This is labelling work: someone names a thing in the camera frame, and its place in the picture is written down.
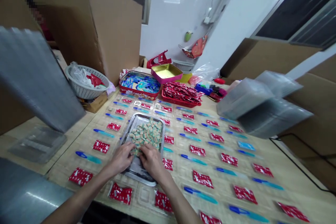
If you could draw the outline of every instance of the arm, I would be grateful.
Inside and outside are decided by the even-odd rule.
[[[157,149],[150,144],[141,146],[140,149],[145,154],[145,156],[140,155],[142,164],[149,174],[160,184],[169,198],[177,223],[202,224],[203,222],[183,196],[171,174],[163,166],[160,153]]]
[[[112,160],[86,185],[52,212],[42,224],[76,224],[106,182],[130,166],[134,156],[129,155],[134,147],[135,145],[131,142],[120,146]]]

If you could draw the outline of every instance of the metal tray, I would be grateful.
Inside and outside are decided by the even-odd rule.
[[[160,154],[161,154],[161,159],[163,158],[163,145],[165,142],[165,123],[159,118],[152,117],[146,114],[142,113],[135,113],[133,114],[121,140],[120,140],[120,145],[132,141],[130,137],[128,137],[128,134],[130,133],[131,130],[136,128],[139,124],[142,123],[148,123],[149,119],[153,118],[154,121],[160,121],[162,123],[162,128],[161,128],[161,147],[160,147]],[[149,186],[156,186],[157,182],[152,178],[152,176],[144,169],[142,166],[141,160],[135,156],[131,165],[124,171],[122,174],[125,174],[128,177],[131,177],[132,179],[138,180],[141,183],[144,183]]]

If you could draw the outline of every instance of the clear plastic bag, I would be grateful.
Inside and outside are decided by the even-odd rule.
[[[188,80],[188,83],[194,87],[200,81],[212,81],[220,77],[219,71],[220,68],[216,68],[208,62],[192,73],[192,77]]]

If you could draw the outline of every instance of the red candy packet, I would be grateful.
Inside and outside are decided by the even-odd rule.
[[[167,170],[173,170],[173,161],[172,160],[163,158],[162,163]]]
[[[199,156],[205,156],[205,149],[196,147],[194,145],[190,145],[190,152],[194,153],[194,154],[197,154]]]
[[[201,218],[204,224],[222,224],[222,221],[220,219],[207,215],[202,211],[200,211],[199,217]]]
[[[222,161],[238,167],[238,159],[233,156],[222,153]]]
[[[198,134],[197,133],[197,128],[189,128],[187,126],[184,126],[183,129],[184,129],[185,132],[196,134],[196,135]]]
[[[207,187],[210,188],[214,188],[214,186],[212,185],[211,178],[209,176],[200,174],[195,170],[192,171],[192,174],[195,182],[202,185],[206,185]]]
[[[289,205],[285,205],[282,204],[280,202],[277,202],[279,204],[279,206],[282,208],[282,210],[289,216],[292,218],[297,218],[300,219],[302,221],[305,222],[310,222],[308,220],[308,217],[305,216],[299,209],[297,209],[295,206],[289,206]]]
[[[253,163],[253,168],[258,173],[264,174],[269,177],[274,177],[271,170],[268,167],[264,167],[264,166]]]
[[[254,196],[254,194],[251,190],[249,190],[247,188],[239,187],[237,185],[234,185],[233,189],[234,189],[238,199],[248,200],[248,201],[258,205],[258,202],[255,199],[255,196]]]
[[[244,133],[243,130],[241,130],[240,128],[235,127],[235,126],[231,126],[231,125],[229,125],[229,129],[231,129],[231,130],[233,130],[233,131],[240,132],[240,133]]]
[[[210,121],[210,120],[207,120],[207,122],[206,122],[208,125],[212,125],[212,126],[219,126],[218,125],[218,122],[216,122],[216,121]]]
[[[182,116],[183,116],[184,118],[188,118],[188,119],[191,119],[191,120],[195,120],[194,115],[182,114]]]
[[[169,144],[174,144],[174,138],[171,136],[164,136],[164,142],[169,143]]]
[[[164,123],[165,123],[167,126],[170,126],[170,121],[169,121],[169,120],[163,119],[163,118],[161,118],[161,117],[160,117],[160,119],[161,119],[162,121],[164,121]]]
[[[216,135],[214,133],[210,133],[210,138],[218,142],[224,142],[224,138],[222,136]]]
[[[120,130],[121,125],[118,124],[114,124],[114,123],[109,123],[107,128],[110,130],[114,130],[114,131],[119,131]]]
[[[172,206],[170,204],[167,195],[165,195],[162,192],[159,192],[158,190],[155,193],[155,206],[157,206],[162,210],[165,210],[166,212],[173,212]]]
[[[131,203],[132,190],[133,189],[130,187],[122,188],[114,182],[110,192],[110,198],[129,205]]]
[[[122,101],[125,102],[125,103],[131,103],[132,102],[132,100],[128,100],[128,99],[122,99]]]
[[[106,153],[110,148],[110,145],[107,143],[104,143],[100,140],[96,140],[96,142],[94,143],[92,149],[95,149],[97,151],[100,151],[102,153]]]
[[[80,186],[85,185],[87,182],[89,182],[93,177],[93,174],[85,171],[79,167],[74,170],[72,175],[69,177],[69,181],[72,181]]]
[[[115,111],[115,113],[116,114],[120,114],[120,115],[123,115],[123,116],[125,116],[126,114],[127,114],[127,111],[125,111],[125,110],[122,110],[122,109],[117,109],[116,111]]]
[[[164,107],[164,106],[162,106],[161,109],[162,109],[163,111],[167,111],[167,112],[170,112],[170,113],[173,111],[172,108]]]

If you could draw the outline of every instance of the small cardboard box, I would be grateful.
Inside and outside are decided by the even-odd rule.
[[[100,96],[94,99],[94,101],[91,103],[85,102],[83,99],[80,99],[80,98],[79,100],[83,108],[86,111],[89,111],[91,113],[96,113],[104,105],[104,103],[107,102],[107,94],[106,92],[103,92]]]

